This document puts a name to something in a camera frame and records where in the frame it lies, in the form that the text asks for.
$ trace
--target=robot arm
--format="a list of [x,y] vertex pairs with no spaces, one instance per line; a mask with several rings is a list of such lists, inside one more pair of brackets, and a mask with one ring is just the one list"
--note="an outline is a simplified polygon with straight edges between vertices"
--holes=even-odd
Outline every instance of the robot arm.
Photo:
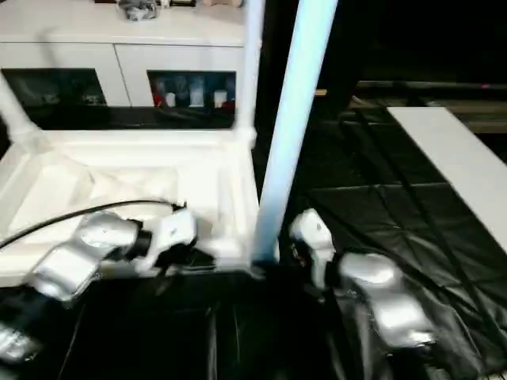
[[337,253],[331,232],[315,210],[295,219],[291,236],[315,287],[339,289],[338,293],[352,295],[366,306],[371,329],[383,342],[395,378],[438,378],[433,367],[438,361],[433,359],[436,330],[393,260],[376,253]]
[[185,208],[160,218],[152,231],[113,213],[87,215],[70,239],[28,273],[22,295],[0,303],[0,360],[19,364],[35,356],[51,339],[54,321],[80,298],[104,260],[140,258],[136,269],[141,274],[171,247],[195,241],[196,220]]

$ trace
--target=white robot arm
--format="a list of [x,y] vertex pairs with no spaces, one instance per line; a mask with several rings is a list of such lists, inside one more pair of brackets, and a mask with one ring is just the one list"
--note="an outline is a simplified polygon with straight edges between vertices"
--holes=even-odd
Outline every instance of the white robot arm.
[[0,305],[0,360],[23,363],[44,346],[43,314],[64,313],[98,276],[104,260],[139,258],[149,272],[161,253],[196,241],[196,220],[186,208],[160,218],[152,231],[110,212],[87,215],[71,238],[52,248],[25,277],[23,302]]

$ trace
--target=white cabinet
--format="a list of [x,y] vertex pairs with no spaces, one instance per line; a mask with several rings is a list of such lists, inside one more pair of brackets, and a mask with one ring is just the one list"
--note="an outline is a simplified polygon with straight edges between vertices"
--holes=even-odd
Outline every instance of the white cabinet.
[[[76,82],[95,81],[98,82],[95,87],[100,87],[99,97],[106,105],[131,105],[112,44],[4,42],[0,43],[0,68],[8,80],[38,76],[40,82],[41,78],[48,79],[48,76],[51,76],[65,82],[65,79],[61,79],[64,73],[63,78],[80,77]],[[22,89],[14,89],[23,101],[19,91]],[[37,96],[36,89],[27,89],[26,93],[29,93],[30,97]]]
[[152,107],[156,96],[165,103],[174,103],[176,89],[157,87],[166,82],[168,87],[178,87],[178,78],[186,81],[183,87],[190,93],[188,98],[192,97],[193,85],[187,82],[206,82],[194,85],[197,95],[186,106],[203,106],[202,100],[212,106],[216,102],[221,106],[223,102],[240,101],[237,94],[241,93],[241,47],[117,44],[115,49],[132,106]]

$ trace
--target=white bar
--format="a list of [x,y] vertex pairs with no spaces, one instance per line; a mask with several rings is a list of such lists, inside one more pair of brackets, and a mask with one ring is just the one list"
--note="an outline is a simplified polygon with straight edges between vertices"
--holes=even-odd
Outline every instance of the white bar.
[[37,131],[38,127],[32,123],[25,110],[21,107],[9,87],[7,80],[0,70],[0,116],[3,118],[9,132],[11,141],[15,141],[17,136],[25,133]]
[[284,220],[337,4],[338,0],[299,2],[253,238],[254,261],[275,260],[276,238]]
[[507,166],[446,108],[388,110],[507,252]]
[[246,43],[243,54],[241,104],[238,109],[236,130],[254,143],[254,115],[257,100],[257,81],[261,61],[262,28],[264,26],[265,0],[249,0],[246,3]]

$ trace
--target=white pole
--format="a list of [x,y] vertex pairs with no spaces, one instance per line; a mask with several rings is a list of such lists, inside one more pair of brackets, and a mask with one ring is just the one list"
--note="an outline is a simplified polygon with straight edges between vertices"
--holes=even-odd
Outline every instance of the white pole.
[[236,117],[236,131],[251,144],[255,140],[254,116],[257,80],[261,61],[265,0],[247,0],[242,89]]
[[26,115],[25,110],[17,101],[13,90],[0,71],[0,116],[7,126],[11,141],[29,132],[37,131],[38,127]]
[[338,0],[299,2],[253,238],[253,261],[275,260],[276,238],[284,220],[337,4]]

